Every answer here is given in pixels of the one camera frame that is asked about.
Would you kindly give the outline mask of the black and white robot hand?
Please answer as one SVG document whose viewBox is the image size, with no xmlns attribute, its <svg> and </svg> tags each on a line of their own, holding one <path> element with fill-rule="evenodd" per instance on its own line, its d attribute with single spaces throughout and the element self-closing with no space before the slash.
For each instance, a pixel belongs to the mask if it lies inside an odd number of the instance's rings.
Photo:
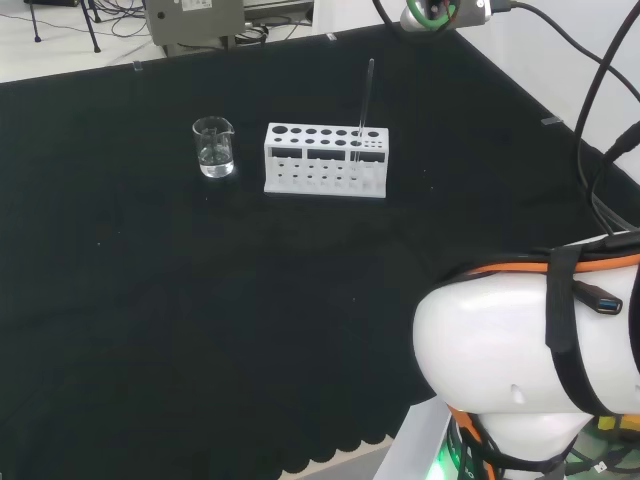
<svg viewBox="0 0 640 480">
<path fill-rule="evenodd" d="M 407 15 L 428 32 L 441 32 L 451 27 L 460 10 L 460 1 L 407 0 Z"/>
</svg>

